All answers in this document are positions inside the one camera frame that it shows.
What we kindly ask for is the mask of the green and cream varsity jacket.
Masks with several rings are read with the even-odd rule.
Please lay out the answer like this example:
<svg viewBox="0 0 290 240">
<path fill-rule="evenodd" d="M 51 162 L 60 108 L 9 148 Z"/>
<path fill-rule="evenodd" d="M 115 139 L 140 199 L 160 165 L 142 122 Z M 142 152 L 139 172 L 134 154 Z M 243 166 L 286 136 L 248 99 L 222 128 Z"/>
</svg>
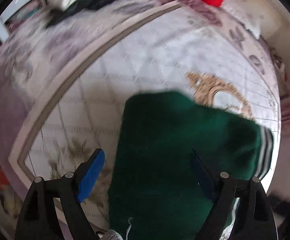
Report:
<svg viewBox="0 0 290 240">
<path fill-rule="evenodd" d="M 196 104 L 176 91 L 137 94 L 124 106 L 109 224 L 127 239 L 193 239 L 212 207 L 191 155 L 215 172 L 263 178 L 274 139 L 249 119 Z"/>
</svg>

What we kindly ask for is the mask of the pile of colourful gift bags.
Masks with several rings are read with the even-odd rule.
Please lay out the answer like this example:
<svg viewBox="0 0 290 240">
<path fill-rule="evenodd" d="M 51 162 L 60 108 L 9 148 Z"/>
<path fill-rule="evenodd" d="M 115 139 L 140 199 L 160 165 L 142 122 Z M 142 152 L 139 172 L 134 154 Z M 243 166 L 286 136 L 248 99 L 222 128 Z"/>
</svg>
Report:
<svg viewBox="0 0 290 240">
<path fill-rule="evenodd" d="M 4 213 L 17 219 L 20 213 L 21 201 L 11 187 L 7 177 L 0 167 L 0 203 Z"/>
</svg>

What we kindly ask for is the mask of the black garment under white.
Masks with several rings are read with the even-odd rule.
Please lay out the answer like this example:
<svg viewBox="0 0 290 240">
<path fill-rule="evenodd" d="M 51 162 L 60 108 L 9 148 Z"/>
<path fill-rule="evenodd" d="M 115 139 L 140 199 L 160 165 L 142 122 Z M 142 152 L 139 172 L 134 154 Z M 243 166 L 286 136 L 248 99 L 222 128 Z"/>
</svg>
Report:
<svg viewBox="0 0 290 240">
<path fill-rule="evenodd" d="M 97 11 L 102 7 L 111 4 L 116 0 L 77 0 L 71 4 L 66 10 L 61 11 L 58 9 L 51 9 L 50 15 L 52 18 L 46 24 L 46 28 L 59 24 L 61 21 L 79 13 L 86 9 L 91 11 Z"/>
</svg>

